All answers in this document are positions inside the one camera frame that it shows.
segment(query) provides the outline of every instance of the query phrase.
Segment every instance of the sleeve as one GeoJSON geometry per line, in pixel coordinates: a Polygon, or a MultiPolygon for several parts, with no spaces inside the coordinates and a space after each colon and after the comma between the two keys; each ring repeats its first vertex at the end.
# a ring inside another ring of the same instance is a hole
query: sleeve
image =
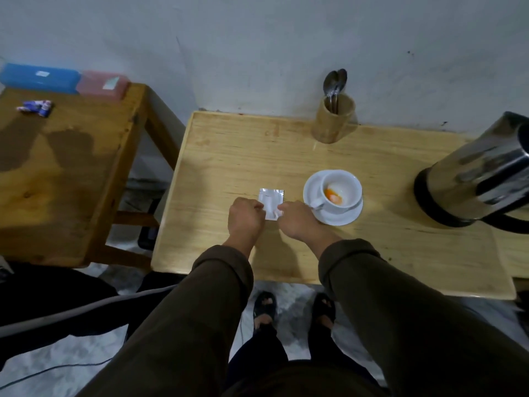
{"type": "Polygon", "coordinates": [[[393,395],[522,395],[529,390],[526,350],[388,264],[367,241],[330,245],[319,272],[393,395]]]}
{"type": "Polygon", "coordinates": [[[209,248],[78,397],[220,395],[252,287],[241,252],[209,248]]]}

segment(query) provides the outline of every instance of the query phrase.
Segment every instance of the sandal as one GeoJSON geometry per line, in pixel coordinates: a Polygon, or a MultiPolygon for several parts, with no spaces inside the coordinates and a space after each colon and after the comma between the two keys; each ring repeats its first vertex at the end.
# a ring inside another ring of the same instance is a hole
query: sandal
{"type": "Polygon", "coordinates": [[[316,319],[323,315],[327,316],[331,322],[334,323],[334,320],[336,319],[336,305],[327,294],[318,293],[316,295],[316,299],[314,300],[314,305],[312,305],[312,322],[314,323],[316,319]],[[329,301],[331,306],[329,307],[323,302],[323,300],[329,301]]]}
{"type": "MultiPolygon", "coordinates": [[[[272,318],[272,324],[274,323],[274,320],[276,318],[276,311],[277,311],[277,301],[274,294],[269,293],[268,291],[263,291],[261,294],[257,296],[257,299],[255,300],[255,304],[253,306],[253,318],[255,319],[258,316],[261,316],[262,314],[267,314],[269,317],[272,318]],[[264,300],[268,300],[268,298],[272,299],[271,304],[263,304],[264,300]]],[[[255,325],[253,327],[253,333],[255,334],[261,327],[255,328],[255,325]]]]}

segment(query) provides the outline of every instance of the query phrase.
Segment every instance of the hand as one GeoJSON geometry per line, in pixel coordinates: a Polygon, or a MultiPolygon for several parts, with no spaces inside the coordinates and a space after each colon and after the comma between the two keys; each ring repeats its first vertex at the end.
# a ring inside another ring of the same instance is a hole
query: hand
{"type": "Polygon", "coordinates": [[[284,202],[277,208],[283,212],[277,220],[281,231],[288,237],[305,242],[317,259],[328,246],[341,240],[330,227],[321,226],[311,208],[303,202],[284,202]]]}
{"type": "Polygon", "coordinates": [[[290,238],[307,243],[321,227],[311,208],[300,200],[284,202],[277,209],[283,212],[283,216],[277,220],[279,228],[290,238]]]}
{"type": "Polygon", "coordinates": [[[264,205],[255,199],[237,198],[230,206],[228,232],[224,245],[241,251],[247,258],[265,226],[264,205]]]}

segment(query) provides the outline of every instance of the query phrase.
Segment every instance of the stainless steel kettle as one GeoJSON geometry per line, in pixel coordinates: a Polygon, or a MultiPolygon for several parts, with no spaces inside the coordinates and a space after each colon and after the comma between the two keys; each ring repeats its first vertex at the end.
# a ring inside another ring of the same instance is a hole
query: stainless steel kettle
{"type": "Polygon", "coordinates": [[[529,234],[529,221],[505,215],[529,204],[529,118],[506,112],[482,136],[419,173],[415,199],[446,226],[482,220],[529,234]]]}

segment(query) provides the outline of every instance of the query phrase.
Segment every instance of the metal spoon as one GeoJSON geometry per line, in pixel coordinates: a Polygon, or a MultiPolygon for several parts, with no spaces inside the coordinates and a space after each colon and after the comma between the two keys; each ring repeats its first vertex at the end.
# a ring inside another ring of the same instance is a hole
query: metal spoon
{"type": "Polygon", "coordinates": [[[338,89],[336,92],[336,103],[334,104],[336,107],[336,111],[334,114],[338,114],[338,95],[343,91],[343,89],[346,87],[347,83],[347,71],[343,68],[338,70],[338,89]]]}
{"type": "Polygon", "coordinates": [[[338,73],[336,71],[331,71],[327,74],[325,80],[323,81],[323,93],[325,93],[325,95],[327,96],[327,99],[329,101],[329,110],[331,110],[331,113],[333,113],[334,111],[332,105],[332,96],[338,84],[338,79],[338,73]]]}

